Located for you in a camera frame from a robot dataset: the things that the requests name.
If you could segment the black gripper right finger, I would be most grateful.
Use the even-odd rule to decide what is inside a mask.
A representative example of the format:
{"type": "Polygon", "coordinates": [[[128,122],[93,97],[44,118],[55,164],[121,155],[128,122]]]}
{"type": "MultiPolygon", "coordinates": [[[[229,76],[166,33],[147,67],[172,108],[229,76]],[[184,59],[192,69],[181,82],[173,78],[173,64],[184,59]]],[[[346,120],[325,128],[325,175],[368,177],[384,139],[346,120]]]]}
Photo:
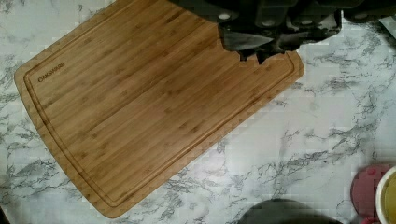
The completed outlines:
{"type": "Polygon", "coordinates": [[[336,10],[328,15],[317,25],[293,30],[291,23],[287,22],[286,27],[276,34],[276,38],[271,42],[259,46],[256,50],[256,57],[259,64],[266,59],[286,51],[295,51],[301,45],[318,43],[324,39],[338,34],[341,31],[341,11],[336,10]]]}

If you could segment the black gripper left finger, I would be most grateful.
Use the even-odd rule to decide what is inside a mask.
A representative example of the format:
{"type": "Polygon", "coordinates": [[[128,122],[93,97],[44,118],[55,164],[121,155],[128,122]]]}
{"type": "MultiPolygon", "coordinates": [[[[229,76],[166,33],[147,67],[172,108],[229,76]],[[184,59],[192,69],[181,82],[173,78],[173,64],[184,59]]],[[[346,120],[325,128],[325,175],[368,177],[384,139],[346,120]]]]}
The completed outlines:
{"type": "Polygon", "coordinates": [[[237,52],[241,61],[252,56],[258,61],[265,61],[276,54],[272,46],[276,39],[273,29],[229,21],[220,23],[218,31],[222,46],[230,52],[237,52]]]}

